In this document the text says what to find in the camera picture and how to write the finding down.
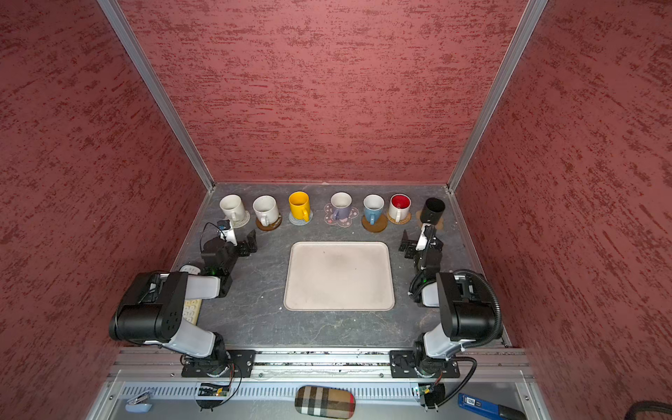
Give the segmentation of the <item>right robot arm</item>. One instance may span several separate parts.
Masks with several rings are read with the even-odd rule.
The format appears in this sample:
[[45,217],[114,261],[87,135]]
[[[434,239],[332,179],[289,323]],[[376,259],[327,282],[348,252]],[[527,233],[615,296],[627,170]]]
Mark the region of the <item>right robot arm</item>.
[[471,269],[442,271],[443,246],[432,224],[423,225],[416,240],[402,234],[399,251],[415,267],[408,295],[420,306],[439,309],[440,320],[418,336],[413,350],[390,353],[395,377],[455,376],[458,354],[502,337],[502,308],[493,287]]

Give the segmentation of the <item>pink flower coaster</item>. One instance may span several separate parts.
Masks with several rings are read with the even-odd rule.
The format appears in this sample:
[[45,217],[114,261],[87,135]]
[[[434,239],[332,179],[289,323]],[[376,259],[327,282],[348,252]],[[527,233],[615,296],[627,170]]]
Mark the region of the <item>pink flower coaster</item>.
[[337,226],[343,229],[350,228],[353,225],[354,219],[360,214],[359,209],[355,206],[335,208],[332,204],[326,204],[324,210],[325,223],[329,226]]

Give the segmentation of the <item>yellow mug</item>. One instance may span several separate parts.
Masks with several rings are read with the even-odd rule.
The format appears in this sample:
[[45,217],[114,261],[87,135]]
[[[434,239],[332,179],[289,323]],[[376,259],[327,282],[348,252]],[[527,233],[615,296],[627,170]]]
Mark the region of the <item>yellow mug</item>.
[[303,217],[306,221],[309,219],[310,198],[306,192],[294,192],[289,197],[290,211],[294,213],[295,218]]

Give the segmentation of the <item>brown cork round coaster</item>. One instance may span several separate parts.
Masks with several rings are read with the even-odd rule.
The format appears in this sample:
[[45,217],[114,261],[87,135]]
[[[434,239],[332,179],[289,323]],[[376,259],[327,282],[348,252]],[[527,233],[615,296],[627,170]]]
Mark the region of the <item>brown cork round coaster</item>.
[[389,220],[381,215],[374,224],[371,224],[365,215],[362,216],[362,227],[371,233],[381,233],[388,227]]

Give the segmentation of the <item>brown wooden flower coaster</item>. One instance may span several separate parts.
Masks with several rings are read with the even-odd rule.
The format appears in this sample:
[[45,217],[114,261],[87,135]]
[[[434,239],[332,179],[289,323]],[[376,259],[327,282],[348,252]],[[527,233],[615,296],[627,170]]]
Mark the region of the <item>brown wooden flower coaster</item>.
[[[421,220],[420,220],[421,213],[422,213],[421,210],[418,210],[415,213],[415,219],[418,221],[418,227],[421,227],[423,225],[423,222],[421,222]],[[437,231],[444,231],[445,230],[444,226],[445,226],[445,220],[444,220],[444,217],[441,216],[439,218],[439,222],[436,224]]]

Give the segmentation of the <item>black mug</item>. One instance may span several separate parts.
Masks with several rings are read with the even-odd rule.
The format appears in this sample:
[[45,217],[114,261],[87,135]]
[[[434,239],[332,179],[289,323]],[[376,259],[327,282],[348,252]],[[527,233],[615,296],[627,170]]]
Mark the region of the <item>black mug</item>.
[[437,226],[441,221],[445,210],[446,203],[444,203],[442,199],[430,197],[425,201],[423,209],[419,215],[419,220],[423,224],[432,224]]

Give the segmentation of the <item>red inside white mug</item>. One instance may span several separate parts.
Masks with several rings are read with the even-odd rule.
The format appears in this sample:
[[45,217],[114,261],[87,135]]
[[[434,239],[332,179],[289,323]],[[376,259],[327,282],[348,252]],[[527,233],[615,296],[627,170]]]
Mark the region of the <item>red inside white mug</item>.
[[412,202],[409,196],[405,194],[395,194],[390,198],[388,214],[399,222],[411,212],[411,204]]

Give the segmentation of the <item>grey woven round coaster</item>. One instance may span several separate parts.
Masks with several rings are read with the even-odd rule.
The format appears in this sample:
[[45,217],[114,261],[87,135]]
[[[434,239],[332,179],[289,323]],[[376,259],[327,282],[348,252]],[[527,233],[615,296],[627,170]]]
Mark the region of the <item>grey woven round coaster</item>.
[[294,226],[302,227],[307,225],[312,219],[313,219],[313,211],[309,212],[309,219],[305,220],[303,217],[300,218],[295,218],[295,215],[293,212],[289,213],[289,219],[290,223]]

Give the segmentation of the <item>cream calculator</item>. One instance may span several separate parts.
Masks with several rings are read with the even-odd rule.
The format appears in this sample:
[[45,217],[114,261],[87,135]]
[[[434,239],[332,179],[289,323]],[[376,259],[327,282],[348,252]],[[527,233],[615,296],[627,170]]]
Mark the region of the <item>cream calculator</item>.
[[201,313],[202,302],[202,299],[186,300],[183,305],[183,320],[196,326]]

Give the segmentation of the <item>white speckled mug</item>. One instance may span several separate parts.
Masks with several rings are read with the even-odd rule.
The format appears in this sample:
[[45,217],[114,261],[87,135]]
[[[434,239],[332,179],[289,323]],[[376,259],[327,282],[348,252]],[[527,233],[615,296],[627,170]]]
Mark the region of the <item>white speckled mug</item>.
[[253,209],[257,216],[257,220],[265,228],[270,227],[280,218],[278,203],[276,199],[270,195],[263,195],[256,198],[253,203]]

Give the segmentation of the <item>light blue mug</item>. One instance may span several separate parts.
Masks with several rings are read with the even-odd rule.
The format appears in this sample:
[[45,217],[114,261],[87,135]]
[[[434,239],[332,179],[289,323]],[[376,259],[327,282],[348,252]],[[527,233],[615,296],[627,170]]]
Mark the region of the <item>light blue mug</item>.
[[385,201],[382,196],[369,194],[363,200],[364,217],[366,222],[373,226],[380,219],[385,207]]

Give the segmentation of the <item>beige spiral round coaster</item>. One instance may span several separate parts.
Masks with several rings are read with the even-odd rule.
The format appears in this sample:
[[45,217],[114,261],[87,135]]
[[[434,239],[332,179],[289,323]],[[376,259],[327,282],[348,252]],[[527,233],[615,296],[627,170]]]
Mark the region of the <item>beige spiral round coaster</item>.
[[245,211],[243,218],[239,218],[238,220],[234,220],[235,214],[228,215],[225,220],[229,221],[231,228],[232,229],[241,229],[245,225],[247,225],[250,222],[250,212]]

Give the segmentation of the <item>cream white mug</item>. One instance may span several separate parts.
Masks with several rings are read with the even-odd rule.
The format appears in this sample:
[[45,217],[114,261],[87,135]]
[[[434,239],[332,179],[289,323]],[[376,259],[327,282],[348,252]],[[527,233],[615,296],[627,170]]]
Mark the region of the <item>cream white mug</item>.
[[229,194],[220,200],[219,205],[227,220],[233,223],[245,220],[247,213],[240,196]]

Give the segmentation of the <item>dark brown glossy coaster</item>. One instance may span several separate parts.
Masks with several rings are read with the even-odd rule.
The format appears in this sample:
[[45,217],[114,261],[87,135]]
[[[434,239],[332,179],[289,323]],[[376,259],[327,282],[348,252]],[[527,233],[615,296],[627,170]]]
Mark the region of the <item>dark brown glossy coaster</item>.
[[279,215],[278,219],[275,222],[269,224],[268,226],[264,226],[264,224],[262,224],[262,222],[260,222],[259,219],[255,220],[255,225],[257,226],[258,229],[261,229],[264,232],[269,232],[269,231],[273,231],[273,230],[279,228],[282,224],[282,221],[283,221],[283,216]]

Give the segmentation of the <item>lavender handle mug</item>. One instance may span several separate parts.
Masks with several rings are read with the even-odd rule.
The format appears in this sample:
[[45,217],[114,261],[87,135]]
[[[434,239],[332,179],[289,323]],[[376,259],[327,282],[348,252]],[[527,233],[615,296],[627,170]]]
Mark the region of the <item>lavender handle mug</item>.
[[332,219],[334,221],[346,220],[351,213],[352,202],[353,199],[347,192],[336,192],[330,199]]

